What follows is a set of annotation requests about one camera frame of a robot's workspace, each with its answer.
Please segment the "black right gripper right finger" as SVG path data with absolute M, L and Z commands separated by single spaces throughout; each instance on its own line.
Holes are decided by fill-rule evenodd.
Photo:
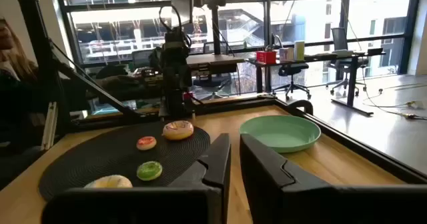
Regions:
M 249 134 L 242 179 L 254 223 L 425 223 L 425 185 L 333 185 Z

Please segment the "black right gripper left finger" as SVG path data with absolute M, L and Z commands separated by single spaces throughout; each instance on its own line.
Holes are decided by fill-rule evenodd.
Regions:
M 167 187 L 71 189 L 50 200 L 42 223 L 226 223 L 231 141 L 219 135 Z

